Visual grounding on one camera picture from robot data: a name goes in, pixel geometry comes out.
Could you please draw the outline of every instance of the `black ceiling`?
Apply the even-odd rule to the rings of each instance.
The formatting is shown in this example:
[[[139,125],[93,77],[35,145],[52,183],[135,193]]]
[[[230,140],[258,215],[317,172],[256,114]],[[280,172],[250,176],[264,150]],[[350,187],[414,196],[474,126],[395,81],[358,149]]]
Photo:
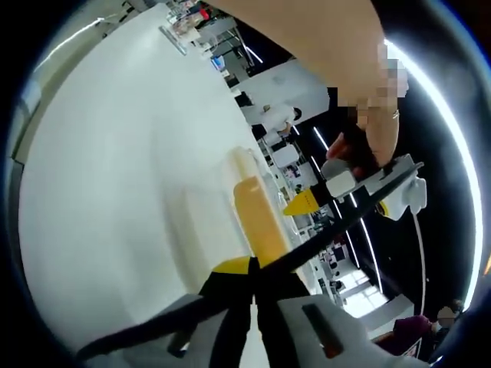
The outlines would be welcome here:
[[[470,146],[478,173],[485,211],[484,223],[489,223],[491,197],[486,189],[491,187],[491,179],[486,169],[489,168],[486,156],[491,149],[491,124],[486,95],[481,90],[485,82],[477,75],[476,63],[422,2],[373,0],[373,3],[387,38],[418,61],[440,87],[460,122],[460,129]],[[475,36],[483,37],[484,47],[491,51],[491,38],[486,39],[488,28],[482,27],[480,23],[480,19],[489,21],[489,17],[477,19],[476,12],[469,10],[470,3],[452,1],[453,10],[471,31],[476,30]],[[240,31],[245,42],[261,54],[269,67],[288,60],[289,54],[286,51],[258,32],[244,25],[241,25]],[[476,93],[465,101],[463,96],[468,96],[469,91],[459,84],[449,83],[455,67],[463,68],[475,81]],[[466,296],[473,266],[474,212],[466,170],[444,120],[412,77],[409,87],[407,96],[400,99],[400,135],[396,156],[410,153],[415,161],[424,162],[425,165],[420,170],[420,177],[427,181],[428,206],[418,218],[429,280],[425,313],[431,317],[443,303],[452,298],[464,299]],[[304,154],[312,155],[321,164],[325,160],[325,150],[313,134],[312,127],[317,127],[329,144],[336,138],[339,126],[331,111],[299,126],[301,136],[298,140]],[[368,215],[364,220],[383,278],[389,282],[394,281],[415,303],[418,311],[422,288],[421,261],[412,215],[406,213],[399,222],[392,222],[376,214]],[[358,257],[366,261],[365,271],[375,281],[374,272],[371,271],[371,254],[361,226],[351,230],[351,238],[357,253],[360,253]],[[487,258],[489,244],[486,240],[485,246],[484,258]]]

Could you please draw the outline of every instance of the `white surface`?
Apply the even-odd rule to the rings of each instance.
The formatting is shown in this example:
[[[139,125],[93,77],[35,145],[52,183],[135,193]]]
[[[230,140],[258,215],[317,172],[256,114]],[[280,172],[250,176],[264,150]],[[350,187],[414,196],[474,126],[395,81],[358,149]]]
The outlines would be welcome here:
[[[292,144],[287,144],[272,154],[272,159],[278,167],[285,167],[294,163],[298,158],[298,151]]]
[[[302,110],[301,123],[327,111],[329,96],[326,86],[298,60],[287,61],[277,67],[244,80],[237,87],[246,92],[257,106],[281,102]]]
[[[181,189],[234,146],[258,149],[220,73],[192,50],[182,56],[158,30],[163,19],[162,5],[142,13],[74,69],[25,166],[19,232],[28,286],[72,350],[186,292],[192,259],[176,230],[189,224],[171,221]]]
[[[361,322],[367,328],[368,336],[373,339],[392,331],[395,320],[413,315],[414,304],[401,294],[369,314],[365,314]]]

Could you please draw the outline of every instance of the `white plastic part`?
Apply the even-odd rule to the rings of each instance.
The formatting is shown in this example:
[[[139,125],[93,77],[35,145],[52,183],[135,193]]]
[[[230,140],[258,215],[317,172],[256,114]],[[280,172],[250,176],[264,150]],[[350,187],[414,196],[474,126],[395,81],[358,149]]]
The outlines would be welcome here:
[[[327,295],[298,297],[279,301],[285,321],[295,343],[301,367],[308,368],[423,368],[428,364],[410,356],[393,356],[368,339],[367,331],[360,320],[342,308],[332,304]],[[341,352],[326,357],[321,341],[306,308],[317,308],[329,335],[341,346]]]
[[[328,179],[325,182],[325,185],[331,193],[331,196],[339,197],[354,189],[357,182],[351,171],[346,170],[341,174]]]

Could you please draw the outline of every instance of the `person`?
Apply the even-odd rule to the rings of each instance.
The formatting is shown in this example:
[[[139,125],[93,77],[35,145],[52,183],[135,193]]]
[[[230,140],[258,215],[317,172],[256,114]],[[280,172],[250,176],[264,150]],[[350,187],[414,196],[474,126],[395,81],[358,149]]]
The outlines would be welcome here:
[[[287,136],[295,121],[302,117],[300,109],[286,103],[265,105],[259,112],[254,107],[242,109],[242,112],[248,123],[252,125],[252,134],[256,140],[260,140],[271,132]]]
[[[379,167],[388,164],[399,132],[398,83],[390,75],[384,32],[370,0],[208,0],[292,53],[327,86],[338,105],[353,107]],[[340,134],[328,153],[353,144]]]
[[[458,310],[443,307],[438,312],[435,322],[431,322],[424,315],[402,318],[394,322],[392,331],[375,337],[372,342],[388,353],[402,355],[421,339],[422,345],[430,346],[430,349],[426,348],[423,356],[420,355],[420,358],[424,360],[429,356],[428,350],[434,350],[435,341],[440,340],[442,335],[448,332],[458,315]]]

